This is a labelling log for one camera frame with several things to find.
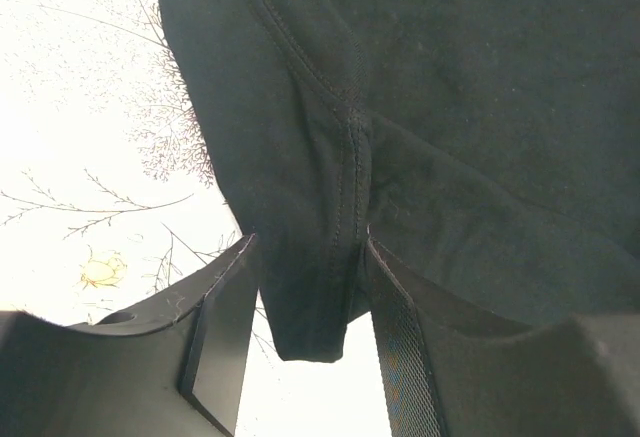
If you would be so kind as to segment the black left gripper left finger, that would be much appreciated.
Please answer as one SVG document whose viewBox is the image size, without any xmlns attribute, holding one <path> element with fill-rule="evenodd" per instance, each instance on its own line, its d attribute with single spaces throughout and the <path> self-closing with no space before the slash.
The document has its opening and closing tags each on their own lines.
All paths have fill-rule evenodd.
<svg viewBox="0 0 640 437">
<path fill-rule="evenodd" d="M 231 436 L 257 285 L 256 240 L 94 325 L 1 315 L 5 436 Z"/>
</svg>

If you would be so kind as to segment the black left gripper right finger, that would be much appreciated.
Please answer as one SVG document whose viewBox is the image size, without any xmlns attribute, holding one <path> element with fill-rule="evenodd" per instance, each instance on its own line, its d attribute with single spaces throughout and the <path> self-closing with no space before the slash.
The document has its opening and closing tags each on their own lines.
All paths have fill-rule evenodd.
<svg viewBox="0 0 640 437">
<path fill-rule="evenodd" d="M 531 327 L 419 277 L 375 240 L 366 271 L 395 436 L 635 436 L 639 318 Z"/>
</svg>

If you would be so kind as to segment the black t shirt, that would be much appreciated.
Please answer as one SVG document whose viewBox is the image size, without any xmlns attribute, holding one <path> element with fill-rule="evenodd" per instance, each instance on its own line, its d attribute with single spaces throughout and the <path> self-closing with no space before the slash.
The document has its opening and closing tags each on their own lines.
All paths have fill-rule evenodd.
<svg viewBox="0 0 640 437">
<path fill-rule="evenodd" d="M 333 362 L 376 236 L 541 325 L 639 307 L 639 0 L 159 0 L 279 356 Z"/>
</svg>

